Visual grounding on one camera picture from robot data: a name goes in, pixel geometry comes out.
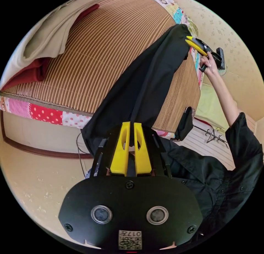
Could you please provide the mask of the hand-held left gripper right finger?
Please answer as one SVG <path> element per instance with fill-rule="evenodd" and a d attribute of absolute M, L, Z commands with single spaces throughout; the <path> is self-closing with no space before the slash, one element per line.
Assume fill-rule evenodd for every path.
<path fill-rule="evenodd" d="M 141 123 L 134 123 L 135 169 L 137 175 L 150 174 L 151 162 Z"/>

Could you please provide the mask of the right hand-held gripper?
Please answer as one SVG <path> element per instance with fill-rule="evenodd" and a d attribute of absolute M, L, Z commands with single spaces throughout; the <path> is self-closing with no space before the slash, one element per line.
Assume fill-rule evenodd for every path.
<path fill-rule="evenodd" d="M 207 44 L 205 44 L 200 39 L 196 39 L 192 36 L 186 36 L 185 41 L 190 47 L 197 50 L 197 52 L 202 56 L 207 56 L 208 52 L 210 52 L 216 63 L 217 70 L 219 70 L 219 54 L 217 52 L 213 52 Z"/>

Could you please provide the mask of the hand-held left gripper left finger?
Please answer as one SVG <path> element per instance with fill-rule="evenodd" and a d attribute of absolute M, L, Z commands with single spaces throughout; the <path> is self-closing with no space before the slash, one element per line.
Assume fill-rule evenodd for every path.
<path fill-rule="evenodd" d="M 113 159 L 110 171 L 115 175 L 126 175 L 128 169 L 130 143 L 130 122 L 123 122 L 117 135 L 116 147 L 114 149 Z"/>

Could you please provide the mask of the person's right hand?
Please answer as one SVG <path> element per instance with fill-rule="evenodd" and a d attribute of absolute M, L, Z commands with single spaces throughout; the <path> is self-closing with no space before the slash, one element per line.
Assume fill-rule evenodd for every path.
<path fill-rule="evenodd" d="M 212 78 L 216 76 L 216 74 L 219 74 L 215 60 L 210 52 L 207 52 L 207 56 L 201 57 L 200 67 L 203 65 L 206 66 L 204 73 L 208 78 Z"/>

